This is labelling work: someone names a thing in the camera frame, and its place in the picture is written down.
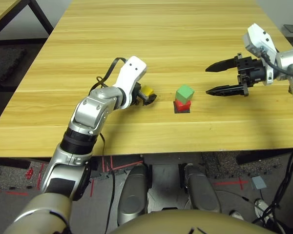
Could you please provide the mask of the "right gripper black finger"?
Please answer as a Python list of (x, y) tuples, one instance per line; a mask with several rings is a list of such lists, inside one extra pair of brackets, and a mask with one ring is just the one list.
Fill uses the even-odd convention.
[(228, 97), (241, 95), (247, 97), (249, 95), (247, 84), (239, 83), (237, 85), (217, 86), (206, 91), (206, 94), (212, 96)]
[(236, 67), (235, 58), (222, 60), (216, 63), (213, 63), (205, 69), (206, 72), (221, 72), (227, 69)]

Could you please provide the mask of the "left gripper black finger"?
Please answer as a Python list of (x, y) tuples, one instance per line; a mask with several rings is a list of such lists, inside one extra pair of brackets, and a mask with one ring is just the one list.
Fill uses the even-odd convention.
[(151, 103), (153, 103), (155, 101), (156, 98), (157, 98), (157, 95), (152, 94), (144, 99), (143, 104), (150, 105)]

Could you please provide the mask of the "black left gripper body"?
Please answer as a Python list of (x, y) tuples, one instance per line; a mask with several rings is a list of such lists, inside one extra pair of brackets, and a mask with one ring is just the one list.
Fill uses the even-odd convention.
[(132, 105), (138, 105), (140, 100), (141, 101), (144, 101), (144, 98), (142, 96), (142, 93), (141, 93), (141, 84), (140, 83), (135, 83), (134, 85), (134, 88), (132, 90), (132, 93), (131, 93), (131, 97), (132, 97), (132, 101), (131, 101), (131, 104)]

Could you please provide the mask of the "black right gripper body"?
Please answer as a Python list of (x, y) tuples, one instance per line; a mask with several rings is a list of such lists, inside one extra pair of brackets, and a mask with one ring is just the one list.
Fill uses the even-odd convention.
[(238, 71), (239, 85), (246, 83), (248, 87), (253, 87), (254, 84), (266, 80), (266, 68), (260, 59), (244, 58), (242, 54), (237, 54), (234, 57), (234, 62)]

